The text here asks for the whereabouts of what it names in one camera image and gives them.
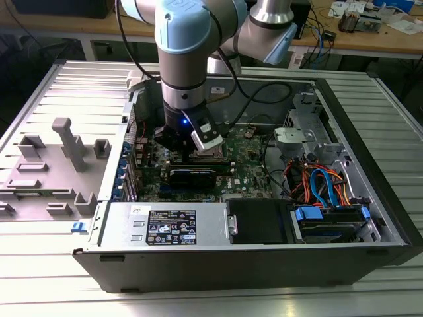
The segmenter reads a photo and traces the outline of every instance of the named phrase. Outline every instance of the electronic components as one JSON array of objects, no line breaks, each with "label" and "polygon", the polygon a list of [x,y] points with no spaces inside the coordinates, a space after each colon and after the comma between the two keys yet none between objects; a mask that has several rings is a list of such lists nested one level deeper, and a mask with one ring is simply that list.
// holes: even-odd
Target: electronic components
[{"label": "electronic components", "polygon": [[[227,195],[271,198],[271,186],[263,177],[258,157],[260,136],[245,139],[245,131],[245,127],[234,129],[222,146],[204,153],[194,151],[186,162],[149,139],[138,170],[144,185],[140,201],[218,202]],[[148,158],[155,157],[147,164]]]},{"label": "electronic components", "polygon": [[171,170],[169,172],[169,186],[172,188],[214,188],[216,185],[214,170]]},{"label": "electronic components", "polygon": [[295,210],[293,221],[298,222],[305,243],[341,243],[359,242],[357,232],[369,219],[369,210],[361,205],[342,209],[302,205]]},{"label": "electronic components", "polygon": [[195,150],[191,156],[192,162],[216,162],[216,161],[224,161],[225,157],[223,156],[223,145],[219,145],[214,147],[210,150],[199,152]]}]

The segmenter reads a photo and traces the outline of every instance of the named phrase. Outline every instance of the warning label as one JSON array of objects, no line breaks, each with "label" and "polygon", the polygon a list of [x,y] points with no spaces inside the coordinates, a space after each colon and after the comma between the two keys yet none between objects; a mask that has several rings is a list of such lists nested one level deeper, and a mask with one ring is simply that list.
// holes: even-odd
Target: warning label
[{"label": "warning label", "polygon": [[150,210],[147,229],[150,246],[196,244],[196,211]]}]

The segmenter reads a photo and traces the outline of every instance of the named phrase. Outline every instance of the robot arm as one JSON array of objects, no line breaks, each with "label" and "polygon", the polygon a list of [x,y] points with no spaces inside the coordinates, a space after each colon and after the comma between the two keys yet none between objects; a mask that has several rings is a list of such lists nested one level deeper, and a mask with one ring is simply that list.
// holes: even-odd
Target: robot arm
[{"label": "robot arm", "polygon": [[296,31],[290,0],[122,0],[132,17],[155,25],[166,125],[155,133],[172,151],[206,151],[223,142],[206,108],[208,57],[226,51],[277,63]]},{"label": "robot arm", "polygon": [[290,0],[258,0],[237,34],[222,48],[233,52],[232,55],[239,53],[272,65],[279,64],[297,32],[292,20]]}]

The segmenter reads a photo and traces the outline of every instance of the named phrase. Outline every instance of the cable connector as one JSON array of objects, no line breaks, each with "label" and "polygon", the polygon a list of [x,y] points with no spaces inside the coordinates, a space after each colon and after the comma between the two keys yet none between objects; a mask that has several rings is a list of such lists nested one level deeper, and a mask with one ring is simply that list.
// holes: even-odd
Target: cable connector
[{"label": "cable connector", "polygon": [[339,185],[339,184],[347,184],[347,180],[335,180],[332,182],[333,185]]}]

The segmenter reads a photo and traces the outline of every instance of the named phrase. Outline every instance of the black cable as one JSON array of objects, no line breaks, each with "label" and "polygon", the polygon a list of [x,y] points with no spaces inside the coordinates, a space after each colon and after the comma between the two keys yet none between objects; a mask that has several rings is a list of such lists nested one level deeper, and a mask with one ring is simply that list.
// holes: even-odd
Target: black cable
[{"label": "black cable", "polygon": [[289,84],[286,83],[281,83],[278,81],[274,81],[274,82],[270,82],[270,83],[265,83],[263,85],[261,85],[260,87],[258,87],[253,94],[249,97],[249,99],[247,100],[247,102],[245,102],[244,106],[241,108],[241,111],[238,113],[238,115],[235,117],[235,119],[229,124],[227,125],[228,127],[228,131],[229,129],[232,129],[235,124],[238,122],[238,120],[241,118],[241,116],[243,115],[244,111],[247,109],[247,107],[249,106],[249,104],[253,101],[254,97],[264,88],[272,86],[272,85],[282,85],[288,88],[289,92],[280,100],[280,102],[286,100],[289,98],[289,96],[291,96],[292,94],[292,87]]},{"label": "black cable", "polygon": [[124,43],[124,46],[126,48],[126,51],[128,53],[128,55],[130,56],[130,58],[132,59],[133,63],[138,67],[138,69],[148,78],[153,79],[155,81],[158,80],[158,78],[154,77],[152,74],[150,74],[148,71],[146,71],[136,60],[134,55],[131,52],[130,49],[130,45],[128,44],[128,41],[126,40],[126,35],[125,35],[125,31],[124,31],[124,27],[122,26],[122,19],[120,16],[120,0],[115,0],[114,2],[114,6],[115,6],[115,13],[116,13],[116,20],[118,21],[118,25],[119,25],[119,29],[120,29],[120,33],[122,35],[122,41]]},{"label": "black cable", "polygon": [[[116,13],[116,7],[113,7],[113,12]],[[130,17],[129,15],[123,15],[122,13],[120,14],[120,16],[124,18],[133,18],[133,17]]]},{"label": "black cable", "polygon": [[263,152],[263,169],[264,169],[264,172],[269,176],[269,179],[273,182],[273,183],[275,183],[276,185],[278,185],[283,191],[284,191],[284,193],[286,194],[286,195],[289,195],[289,192],[288,192],[288,190],[286,189],[286,188],[284,188],[284,186],[281,184],[281,183],[279,183],[277,180],[275,180],[274,179],[274,177],[271,175],[271,173],[269,173],[269,170],[267,169],[267,165],[266,165],[266,153],[267,153],[267,148],[269,147],[269,143],[270,143],[270,140],[272,139],[274,137],[274,135],[273,135],[273,133],[272,133],[272,135],[269,137],[269,140],[267,140],[267,143],[266,143],[266,146],[264,147],[264,152]]},{"label": "black cable", "polygon": [[[320,32],[320,29],[322,28],[322,32],[321,32],[321,37],[323,38],[323,33],[325,32],[325,29],[324,29],[324,27],[323,27],[323,25],[319,22],[319,21],[317,21],[317,20],[315,20],[315,19],[313,19],[313,18],[308,18],[309,20],[312,20],[312,21],[314,21],[314,22],[316,22],[317,23],[317,25],[318,25],[318,31]],[[333,45],[334,45],[334,41],[333,42],[331,42],[330,40],[327,40],[328,41],[328,43],[329,43],[329,49],[326,51],[326,52],[324,52],[322,55],[320,55],[320,57],[319,56],[316,56],[313,60],[311,60],[311,58],[312,58],[312,56],[313,56],[313,54],[314,54],[314,52],[315,52],[315,50],[316,50],[316,48],[317,48],[317,46],[319,45],[319,40],[317,40],[317,43],[316,43],[316,46],[314,47],[314,49],[313,49],[313,51],[311,52],[311,54],[310,54],[310,56],[305,60],[305,62],[304,62],[304,64],[300,67],[300,69],[303,69],[305,66],[306,66],[306,64],[307,63],[309,63],[310,65],[311,64],[316,64],[316,61],[320,58],[322,58],[322,57],[324,57],[326,54],[328,54],[328,57],[327,57],[327,59],[321,59],[320,61],[318,61],[317,63],[322,63],[322,62],[324,62],[325,60],[326,60],[326,62],[328,62],[329,61],[329,59],[330,59],[330,54],[332,53],[332,48],[333,48]]]},{"label": "black cable", "polygon": [[[38,46],[40,46],[41,48],[44,48],[44,46],[25,28],[25,26],[22,25],[22,23],[19,22],[19,20],[15,17],[15,15],[13,14],[11,8],[9,7],[9,5],[7,4],[7,0],[3,0],[3,2],[5,3],[6,6],[6,10],[9,12],[9,14],[11,15],[11,17],[13,18],[13,20],[15,20],[15,22],[20,26],[21,29],[23,29],[37,44]],[[49,52],[46,52],[48,55],[50,55],[51,58],[54,58]]]},{"label": "black cable", "polygon": [[[226,68],[229,70],[229,72],[231,73],[232,79],[234,81],[234,87],[238,87],[240,93],[247,99],[250,99],[250,96],[243,90],[239,80],[238,80],[238,76],[235,72],[235,70],[233,69],[231,62],[228,60],[227,56],[225,55],[225,53],[223,53],[221,48],[217,49],[217,52],[219,53],[219,56],[221,58],[221,60],[224,62]],[[292,87],[286,83],[278,83],[279,85],[285,86],[285,87],[289,87],[291,89],[292,92]],[[254,96],[252,97],[252,99],[249,102],[258,102],[261,104],[278,104],[282,101],[284,101],[287,97],[283,97],[280,100],[275,100],[275,101],[265,101],[265,100],[257,100],[254,98]]]},{"label": "black cable", "polygon": [[276,122],[275,122],[275,120],[273,120],[273,118],[271,117],[271,116],[269,116],[268,114],[256,114],[256,115],[254,115],[254,116],[252,116],[251,118],[250,118],[250,120],[249,120],[249,122],[248,122],[248,125],[251,125],[252,124],[252,121],[255,119],[255,118],[258,118],[258,117],[263,117],[263,118],[266,118],[267,120],[269,120],[273,125],[277,125],[276,124]]}]

